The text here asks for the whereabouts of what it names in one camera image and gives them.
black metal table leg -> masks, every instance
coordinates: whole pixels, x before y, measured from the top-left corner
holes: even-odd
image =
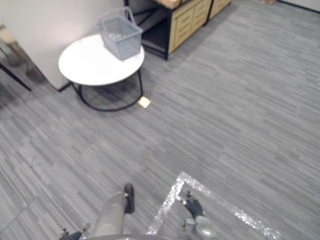
[[[16,75],[14,75],[6,66],[3,64],[0,64],[0,69],[2,69],[6,74],[8,74],[13,80],[18,82],[21,86],[25,87],[27,90],[31,92],[31,89],[23,82],[21,81]]]
[[[93,106],[91,103],[88,102],[87,99],[85,99],[85,97],[83,95],[83,92],[82,92],[82,87],[83,86],[82,85],[78,85],[78,88],[77,88],[73,82],[70,82],[70,83],[71,83],[73,89],[75,90],[75,92],[78,94],[78,96],[81,99],[81,101],[85,105],[87,105],[88,107],[90,107],[90,108],[92,108],[94,110],[97,110],[97,111],[101,111],[101,112],[116,112],[116,111],[120,111],[120,110],[127,109],[127,108],[131,107],[132,105],[137,103],[139,101],[139,99],[144,95],[144,89],[143,89],[143,86],[142,86],[140,69],[136,73],[138,74],[138,77],[139,77],[140,95],[133,102],[131,102],[131,103],[125,105],[125,106],[117,107],[117,108],[100,108],[100,107]]]

black shelf frame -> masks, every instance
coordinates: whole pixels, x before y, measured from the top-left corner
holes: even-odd
[[[125,6],[130,7],[130,1],[136,1],[138,2],[139,0],[123,0],[123,3]],[[143,23],[145,23],[148,19],[150,19],[155,12],[158,9],[162,9],[164,11],[166,11],[166,18],[155,24],[152,28],[146,30],[145,32],[143,32],[142,34],[142,45],[145,48],[146,51],[155,54],[163,59],[165,59],[166,61],[169,58],[169,44],[170,44],[170,34],[171,34],[171,23],[172,23],[172,15],[173,12],[179,8],[181,8],[182,6],[184,6],[185,4],[187,4],[188,2],[192,1],[192,0],[185,0],[183,1],[179,6],[177,6],[174,9],[170,9],[168,7],[165,7],[164,5],[160,4],[160,3],[156,3],[155,0],[145,0],[148,2],[153,2],[154,3],[154,7],[151,7],[149,9],[145,9],[142,11],[138,11],[138,12],[133,12],[133,16],[139,16],[142,14],[147,14],[142,20],[140,20],[137,25],[141,26]],[[208,11],[208,15],[206,18],[205,23],[203,24],[203,26],[207,25],[209,18],[210,18],[210,14],[211,14],[211,10],[212,10],[212,6],[214,4],[214,0],[211,0],[210,3],[210,8]],[[156,43],[150,39],[148,39],[148,33],[150,33],[151,31],[157,32],[156,28],[163,28],[163,25],[165,24],[165,30],[163,32],[166,33],[165,35],[165,39],[164,42],[162,44]]]

gray carpet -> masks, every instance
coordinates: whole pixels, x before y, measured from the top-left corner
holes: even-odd
[[[320,14],[233,2],[168,62],[146,55],[146,109],[97,112],[21,68],[32,92],[0,73],[3,240],[94,223],[126,182],[126,231],[144,233],[180,171],[283,239],[320,239]]]

